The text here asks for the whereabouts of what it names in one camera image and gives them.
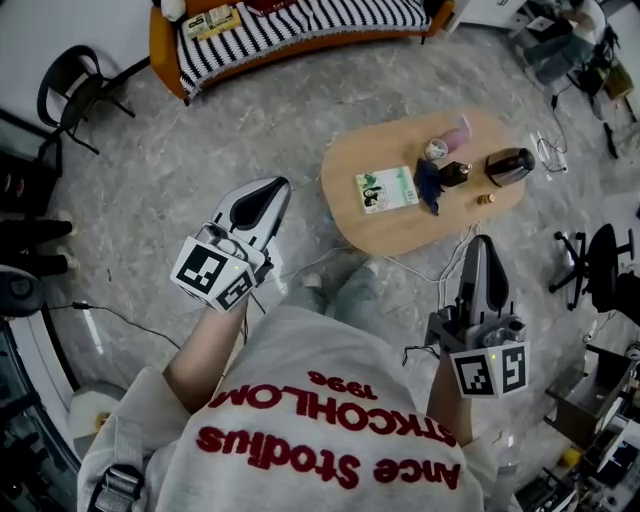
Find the office chair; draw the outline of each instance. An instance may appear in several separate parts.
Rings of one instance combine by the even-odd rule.
[[[576,289],[573,302],[567,305],[569,311],[573,311],[578,305],[582,283],[588,279],[589,283],[582,290],[582,294],[591,293],[591,301],[600,313],[617,309],[638,323],[634,317],[638,318],[639,311],[634,311],[634,308],[631,307],[634,302],[629,303],[628,297],[640,296],[640,278],[634,276],[633,272],[618,275],[618,255],[628,252],[632,260],[635,257],[633,231],[629,230],[629,243],[618,247],[613,226],[606,224],[594,235],[588,252],[586,251],[586,235],[577,233],[580,254],[561,232],[555,233],[554,237],[564,243],[573,258],[574,268],[558,284],[550,285],[549,291],[555,293],[575,279]]]
[[[83,58],[88,58],[93,62],[95,71],[89,69]],[[69,96],[69,90],[82,76],[85,76],[85,79]],[[136,117],[131,110],[103,92],[103,85],[110,81],[111,79],[103,76],[100,72],[100,64],[98,63],[96,52],[88,46],[73,46],[51,64],[42,79],[38,90],[38,117],[47,126],[56,128],[56,135],[65,132],[71,140],[99,155],[100,152],[96,148],[76,138],[75,135],[80,121],[83,119],[88,121],[86,113],[93,104],[99,100],[106,100],[128,116]],[[57,92],[67,100],[60,116],[60,121],[55,121],[47,110],[49,90]]]

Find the oval wooden table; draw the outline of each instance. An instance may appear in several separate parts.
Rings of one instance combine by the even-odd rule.
[[[427,143],[454,128],[462,113],[469,120],[473,137],[436,163],[444,167],[457,161],[471,163],[473,168],[466,183],[446,189],[440,196],[440,215],[433,215],[422,201],[397,210],[365,214],[356,174],[403,165],[415,173],[416,161]],[[337,137],[322,163],[322,189],[338,229],[351,244],[369,254],[395,256],[516,205],[524,195],[524,180],[501,188],[484,173],[487,156],[512,146],[505,124],[484,109],[407,117]],[[482,194],[494,194],[495,202],[479,205],[477,198]]]

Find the gray marble floor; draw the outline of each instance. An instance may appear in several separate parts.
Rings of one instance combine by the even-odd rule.
[[[256,293],[266,307],[276,304],[293,271],[331,248],[347,246],[318,181],[324,151],[337,134],[480,105],[493,110],[518,142],[525,143],[532,131],[557,137],[542,94],[527,80],[510,46],[504,35],[477,28],[461,28],[426,46],[417,39],[353,45],[234,78],[188,108],[150,69],[142,71],[119,92],[136,119],[98,106],[91,123],[80,130],[100,156],[65,145],[65,174],[51,212],[67,210],[76,219],[78,234],[65,243],[82,266],[47,280],[50,305],[86,300],[110,306],[182,343],[199,315],[198,306],[168,277],[184,238],[197,231],[230,189],[281,174],[295,190],[277,240],[277,271]],[[600,123],[575,90],[562,94],[558,117],[568,140],[569,172],[537,172],[513,210],[480,228],[496,242],[517,311],[528,325],[532,384],[516,397],[474,405],[474,424],[476,433],[488,437],[504,428],[517,432],[523,446],[521,481],[542,464],[553,464],[567,446],[542,422],[553,407],[544,390],[563,367],[582,357],[582,338],[593,321],[600,325],[605,319],[588,300],[569,313],[563,294],[546,291],[562,256],[553,233],[593,234],[603,223],[605,193],[640,189],[640,173],[632,166],[618,166],[612,174]],[[398,260],[437,278],[464,236],[451,235]],[[335,289],[364,259],[357,251],[339,249],[315,269]],[[395,340],[400,358],[404,346],[422,342],[438,290],[388,260],[381,259],[380,265],[380,306],[401,325],[402,335]],[[450,280],[449,299],[458,275],[454,272]],[[98,379],[126,387],[143,366],[162,367],[174,352],[165,340],[108,312],[93,311],[101,353],[82,312],[59,310],[53,316],[81,382]],[[252,304],[250,325],[259,317]],[[596,341],[621,351],[634,337],[634,326],[617,315]],[[436,363],[427,353],[410,353],[406,369],[419,403],[426,404]]]

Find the strap buckle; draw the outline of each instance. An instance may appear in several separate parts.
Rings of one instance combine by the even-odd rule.
[[[130,512],[131,505],[140,498],[144,478],[140,471],[129,464],[114,464],[102,475],[96,485],[90,512]]]

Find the sticker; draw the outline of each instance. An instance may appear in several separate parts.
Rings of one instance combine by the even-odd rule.
[[[489,366],[483,355],[454,359],[462,390],[467,395],[493,395]]]
[[[251,288],[249,273],[244,271],[240,277],[231,283],[226,290],[218,295],[217,300],[225,311],[228,311]]]
[[[502,351],[502,392],[508,393],[527,384],[524,345]]]
[[[227,258],[206,247],[196,245],[182,265],[176,279],[199,292],[209,295],[213,283],[222,272]]]

